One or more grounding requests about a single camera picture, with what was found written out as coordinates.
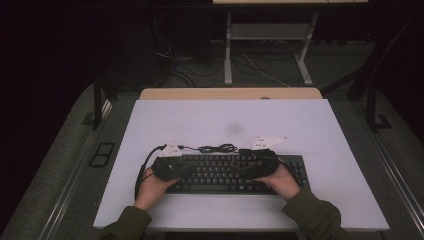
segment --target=hand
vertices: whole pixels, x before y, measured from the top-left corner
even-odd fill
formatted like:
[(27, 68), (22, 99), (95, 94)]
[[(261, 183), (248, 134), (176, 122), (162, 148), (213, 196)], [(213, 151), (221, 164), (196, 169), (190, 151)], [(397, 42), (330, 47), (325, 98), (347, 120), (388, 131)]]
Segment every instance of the hand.
[(300, 191), (299, 185), (297, 185), (289, 170), (281, 164), (272, 175), (255, 180), (265, 183), (268, 187), (272, 187), (286, 202)]
[(172, 184), (178, 182), (174, 179), (164, 182), (157, 178), (151, 168), (147, 168), (143, 173), (144, 181), (140, 184), (138, 196), (135, 200), (134, 207), (149, 211), (163, 196), (165, 190)]

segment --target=person's left hand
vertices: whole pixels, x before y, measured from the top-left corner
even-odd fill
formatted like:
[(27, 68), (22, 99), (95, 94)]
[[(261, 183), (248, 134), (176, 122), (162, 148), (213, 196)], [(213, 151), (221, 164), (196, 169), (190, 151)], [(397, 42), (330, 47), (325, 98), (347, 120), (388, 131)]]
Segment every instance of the person's left hand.
[(165, 190), (172, 184), (178, 182), (179, 179), (174, 179), (164, 182), (157, 178), (151, 168), (147, 168), (143, 173), (144, 181), (138, 189), (138, 196), (135, 200), (134, 207), (149, 211), (165, 193)]

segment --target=black wall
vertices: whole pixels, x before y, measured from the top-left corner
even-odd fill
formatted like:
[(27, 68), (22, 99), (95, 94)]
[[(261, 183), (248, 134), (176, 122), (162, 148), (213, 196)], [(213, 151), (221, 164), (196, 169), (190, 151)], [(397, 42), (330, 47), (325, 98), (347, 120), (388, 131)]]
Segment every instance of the black wall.
[(1, 4), (2, 231), (91, 80), (81, 14), (72, 4)]
[(409, 25), (378, 70), (376, 85), (424, 144), (424, 7), (408, 9)]

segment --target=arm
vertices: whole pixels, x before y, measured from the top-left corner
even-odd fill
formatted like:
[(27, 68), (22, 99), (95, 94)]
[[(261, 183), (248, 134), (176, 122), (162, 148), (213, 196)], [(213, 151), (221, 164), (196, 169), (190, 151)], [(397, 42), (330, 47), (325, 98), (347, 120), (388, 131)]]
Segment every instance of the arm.
[(283, 212), (299, 225), (308, 239), (351, 239), (340, 227), (339, 210), (331, 203), (319, 200), (309, 190), (301, 190), (282, 165), (273, 175), (256, 180), (272, 187), (286, 200)]
[(178, 181), (164, 182), (150, 168), (144, 171), (143, 179), (134, 205), (126, 207), (116, 222), (103, 228), (98, 240), (139, 240), (152, 221), (148, 211), (162, 198), (165, 190)]

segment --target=gray floor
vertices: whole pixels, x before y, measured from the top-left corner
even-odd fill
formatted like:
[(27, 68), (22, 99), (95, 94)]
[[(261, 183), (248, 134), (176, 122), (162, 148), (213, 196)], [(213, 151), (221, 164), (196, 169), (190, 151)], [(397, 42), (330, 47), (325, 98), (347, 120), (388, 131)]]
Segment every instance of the gray floor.
[[(233, 86), (283, 87), (278, 82), (283, 81), (292, 87), (302, 87), (292, 57), (298, 49), (300, 45), (286, 42), (277, 43), (272, 48), (236, 43), (233, 45)], [(372, 49), (372, 44), (363, 43), (311, 46), (305, 62), (314, 87), (323, 88), (354, 71)], [(262, 72), (274, 79), (258, 74), (240, 53), (249, 56)], [(214, 54), (219, 57), (208, 64), (188, 63), (176, 69), (184, 72), (197, 86), (223, 86), (223, 52)], [(164, 87), (186, 87), (187, 84), (191, 84), (190, 81), (173, 76)], [(345, 97), (347, 89), (349, 84), (327, 97), (390, 225), (391, 229), (384, 233), (385, 239), (422, 239), (382, 164), (384, 159), (376, 148), (375, 139), (387, 148), (420, 204), (424, 203), (424, 193), (420, 189), (424, 182), (423, 145), (381, 95), (378, 96), (377, 113), (386, 116), (392, 129), (379, 130), (377, 134), (370, 132), (363, 121), (364, 100), (348, 101)], [(82, 93), (1, 239), (94, 239), (98, 230), (92, 224), (137, 95), (122, 94), (112, 103), (113, 107), (105, 109), (105, 120), (98, 130), (93, 131), (90, 125), (84, 124), (93, 112), (92, 87)], [(87, 163), (100, 142), (117, 144), (111, 161), (106, 168), (88, 167)], [(353, 235), (355, 239), (382, 239), (376, 232)]]

